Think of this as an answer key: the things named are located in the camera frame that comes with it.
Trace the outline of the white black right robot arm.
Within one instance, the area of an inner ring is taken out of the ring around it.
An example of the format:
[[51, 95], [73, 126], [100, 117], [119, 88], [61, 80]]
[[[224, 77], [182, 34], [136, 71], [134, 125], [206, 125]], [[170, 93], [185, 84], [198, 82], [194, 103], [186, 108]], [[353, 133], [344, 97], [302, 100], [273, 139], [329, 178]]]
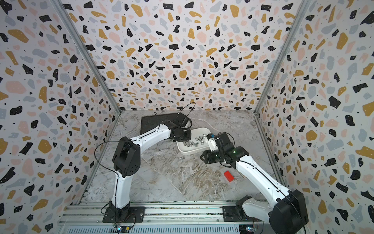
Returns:
[[200, 159], [205, 164], [220, 163], [231, 166], [245, 176], [265, 197], [257, 201], [251, 196], [238, 200], [234, 206], [223, 208], [224, 219], [233, 221], [260, 220], [270, 225], [277, 234], [296, 234], [305, 230], [309, 222], [304, 195], [299, 190], [291, 191], [271, 177], [241, 146], [235, 146], [229, 134], [207, 134], [209, 146]]

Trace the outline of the white plastic storage box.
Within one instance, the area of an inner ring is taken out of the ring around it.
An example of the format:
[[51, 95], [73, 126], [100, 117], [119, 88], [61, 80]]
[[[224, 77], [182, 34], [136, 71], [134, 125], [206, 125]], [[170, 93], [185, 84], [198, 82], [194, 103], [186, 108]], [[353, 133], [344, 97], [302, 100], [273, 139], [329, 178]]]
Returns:
[[177, 147], [183, 156], [201, 153], [210, 150], [207, 141], [207, 135], [210, 130], [207, 128], [197, 128], [191, 131], [191, 139], [189, 141], [177, 142]]

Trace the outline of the aluminium corner post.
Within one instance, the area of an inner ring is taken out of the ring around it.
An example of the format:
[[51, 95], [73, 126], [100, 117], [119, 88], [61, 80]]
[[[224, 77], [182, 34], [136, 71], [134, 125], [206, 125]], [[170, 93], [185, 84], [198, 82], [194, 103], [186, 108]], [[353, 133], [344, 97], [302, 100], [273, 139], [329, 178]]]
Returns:
[[296, 32], [303, 20], [303, 16], [305, 15], [309, 5], [310, 5], [311, 1], [310, 0], [303, 0], [300, 4], [300, 7], [299, 9], [297, 10], [297, 13], [296, 13], [296, 16], [295, 16], [295, 19], [294, 19], [294, 22], [293, 24], [291, 25], [291, 28], [290, 28], [290, 31], [285, 39], [285, 42], [281, 48], [281, 51], [278, 55], [278, 58], [276, 59], [275, 61], [275, 64], [274, 64], [274, 67], [270, 73], [270, 76], [269, 76], [269, 79], [264, 87], [264, 90], [260, 96], [260, 99], [258, 101], [258, 104], [254, 110], [254, 113], [255, 115], [257, 115], [258, 113], [260, 113], [260, 110], [261, 110], [261, 106], [265, 103], [266, 101], [266, 97], [267, 97], [267, 93], [270, 91], [271, 89], [271, 85], [272, 83], [274, 82], [279, 70], [280, 70], [280, 67], [281, 67], [281, 64], [291, 46], [291, 43], [293, 42], [293, 38], [295, 37], [296, 35]]
[[97, 69], [97, 66], [95, 65], [94, 61], [92, 60], [90, 54], [88, 53], [88, 50], [84, 44], [84, 42], [81, 40], [80, 35], [75, 28], [72, 20], [70, 19], [68, 13], [66, 12], [66, 9], [63, 6], [62, 1], [55, 1], [51, 0], [51, 4], [56, 10], [58, 16], [61, 18], [63, 24], [65, 25], [65, 28], [70, 33], [73, 41], [75, 42], [77, 48], [79, 49], [80, 53], [82, 54], [83, 58], [85, 59], [88, 67], [93, 72], [95, 78], [97, 79], [98, 83], [100, 84], [104, 94], [109, 100], [109, 103], [111, 104], [112, 108], [118, 113], [121, 113], [120, 108], [118, 107], [113, 95], [111, 94], [105, 80], [102, 78], [101, 73]]

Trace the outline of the black ribbed tool case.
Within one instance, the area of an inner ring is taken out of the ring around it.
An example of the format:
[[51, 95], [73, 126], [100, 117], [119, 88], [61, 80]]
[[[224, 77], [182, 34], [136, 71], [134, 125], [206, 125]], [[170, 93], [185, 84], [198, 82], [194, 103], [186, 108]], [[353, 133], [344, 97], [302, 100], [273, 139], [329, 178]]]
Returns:
[[158, 116], [144, 116], [141, 118], [140, 134], [144, 134], [147, 131], [158, 127], [161, 120], [170, 120], [174, 124], [185, 128], [189, 124], [189, 118], [184, 114], [170, 113], [160, 114]]

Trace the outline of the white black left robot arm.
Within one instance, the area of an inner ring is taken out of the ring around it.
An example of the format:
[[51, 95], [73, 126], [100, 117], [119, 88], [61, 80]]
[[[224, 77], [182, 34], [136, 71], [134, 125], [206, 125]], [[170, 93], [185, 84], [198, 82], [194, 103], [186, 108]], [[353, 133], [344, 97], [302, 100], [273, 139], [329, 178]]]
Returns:
[[130, 205], [132, 177], [140, 169], [141, 154], [163, 140], [190, 141], [191, 127], [191, 119], [178, 113], [174, 120], [160, 119], [155, 128], [139, 136], [119, 140], [112, 159], [116, 179], [111, 206], [116, 211], [123, 211]]

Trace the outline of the red plastic block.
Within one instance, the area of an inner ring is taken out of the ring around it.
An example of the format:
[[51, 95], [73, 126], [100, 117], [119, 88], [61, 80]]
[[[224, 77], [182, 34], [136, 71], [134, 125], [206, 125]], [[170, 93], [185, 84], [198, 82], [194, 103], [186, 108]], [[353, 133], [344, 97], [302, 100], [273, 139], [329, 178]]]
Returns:
[[230, 173], [230, 171], [226, 171], [224, 173], [224, 176], [228, 180], [228, 182], [232, 182], [235, 179], [234, 176]]

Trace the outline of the aluminium corner post left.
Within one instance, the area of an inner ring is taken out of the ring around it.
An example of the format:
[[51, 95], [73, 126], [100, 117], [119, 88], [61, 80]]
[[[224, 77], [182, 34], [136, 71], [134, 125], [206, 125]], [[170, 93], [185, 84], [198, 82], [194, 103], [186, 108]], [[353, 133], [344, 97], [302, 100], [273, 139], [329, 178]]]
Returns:
[[81, 40], [80, 35], [75, 28], [72, 20], [70, 19], [68, 13], [66, 12], [66, 9], [63, 6], [62, 1], [55, 1], [51, 0], [51, 4], [56, 10], [58, 16], [61, 18], [63, 24], [65, 25], [65, 28], [70, 33], [73, 41], [75, 42], [77, 48], [79, 49], [80, 53], [82, 54], [83, 58], [85, 59], [88, 67], [93, 72], [95, 78], [97, 79], [98, 83], [100, 84], [104, 94], [109, 100], [109, 103], [111, 104], [112, 108], [118, 113], [121, 113], [120, 108], [118, 107], [113, 95], [111, 94], [105, 80], [102, 78], [101, 73], [97, 69], [97, 66], [95, 65], [94, 61], [92, 60], [90, 54], [88, 53], [88, 50], [84, 44], [84, 42]]

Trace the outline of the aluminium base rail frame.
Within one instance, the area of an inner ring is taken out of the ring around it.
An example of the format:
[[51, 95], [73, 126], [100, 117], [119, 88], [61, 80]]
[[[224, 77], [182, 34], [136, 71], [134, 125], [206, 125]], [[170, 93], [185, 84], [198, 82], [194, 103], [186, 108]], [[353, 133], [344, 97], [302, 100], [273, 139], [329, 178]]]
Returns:
[[270, 209], [255, 201], [255, 217], [239, 218], [234, 201], [133, 202], [129, 217], [106, 223], [103, 203], [68, 206], [58, 234], [274, 234]]

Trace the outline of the aluminium corner post right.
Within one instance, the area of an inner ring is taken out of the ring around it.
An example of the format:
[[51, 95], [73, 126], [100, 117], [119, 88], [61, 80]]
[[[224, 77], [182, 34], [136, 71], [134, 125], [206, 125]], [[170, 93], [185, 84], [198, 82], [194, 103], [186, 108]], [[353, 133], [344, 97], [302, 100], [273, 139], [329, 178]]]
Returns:
[[269, 76], [269, 79], [264, 87], [264, 90], [260, 96], [260, 99], [258, 101], [258, 104], [254, 110], [254, 113], [255, 115], [257, 115], [258, 113], [260, 113], [260, 110], [261, 110], [261, 106], [265, 103], [266, 101], [266, 97], [267, 97], [267, 93], [270, 91], [271, 89], [271, 85], [272, 83], [274, 82], [279, 70], [280, 70], [280, 67], [281, 67], [281, 64], [291, 46], [291, 43], [293, 42], [293, 38], [295, 37], [296, 35], [296, 32], [303, 20], [303, 16], [305, 15], [309, 5], [310, 5], [311, 1], [310, 0], [303, 0], [300, 4], [300, 7], [299, 9], [297, 10], [297, 13], [296, 13], [296, 16], [295, 16], [295, 19], [294, 19], [294, 22], [293, 24], [291, 25], [291, 28], [290, 28], [290, 31], [285, 39], [285, 42], [281, 48], [281, 51], [278, 55], [278, 58], [276, 59], [275, 61], [275, 64], [274, 64], [274, 67], [270, 73], [270, 76]]

